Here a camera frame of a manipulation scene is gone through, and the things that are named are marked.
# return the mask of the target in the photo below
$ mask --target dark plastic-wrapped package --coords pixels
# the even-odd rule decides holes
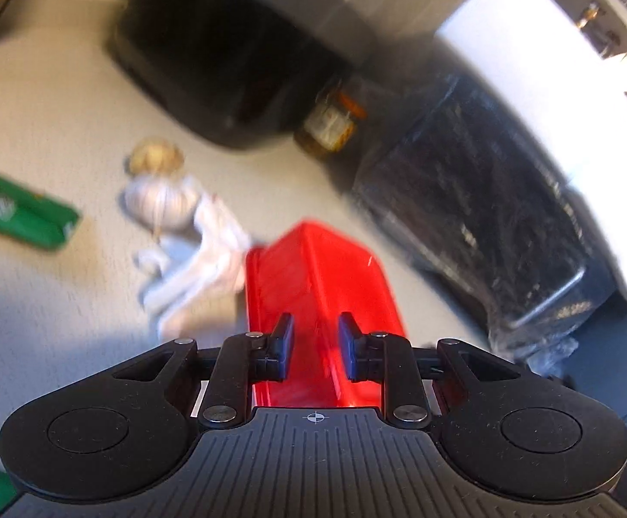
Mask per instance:
[[[449,72],[395,103],[378,139],[356,195],[415,261],[483,306],[495,353],[550,373],[615,284],[527,131]]]

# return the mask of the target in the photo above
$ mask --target red plastic box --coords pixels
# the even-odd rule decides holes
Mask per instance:
[[[405,336],[378,261],[360,245],[305,221],[246,257],[249,329],[269,333],[282,313],[294,316],[294,350],[286,383],[255,386],[266,407],[380,407],[380,386],[347,380],[337,319],[350,311],[364,333]]]

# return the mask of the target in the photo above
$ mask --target ribbed gray surface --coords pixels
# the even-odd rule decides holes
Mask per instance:
[[[392,428],[370,409],[260,409],[209,432],[181,470],[132,498],[60,504],[21,497],[6,518],[615,518],[609,496],[534,505],[461,478],[423,432]]]

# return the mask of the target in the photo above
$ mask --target metal screw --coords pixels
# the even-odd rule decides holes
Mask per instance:
[[[393,415],[403,423],[418,423],[428,417],[429,413],[416,404],[401,404],[393,411]]]
[[[236,411],[225,404],[216,404],[203,411],[203,418],[211,423],[228,423],[236,418]]]

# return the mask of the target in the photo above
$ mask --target crosshair symbol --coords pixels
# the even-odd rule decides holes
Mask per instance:
[[[311,423],[318,424],[322,422],[323,420],[325,420],[326,418],[330,418],[330,417],[325,417],[325,415],[321,415],[321,413],[311,413],[310,415],[307,415],[304,418],[306,420],[311,421]]]

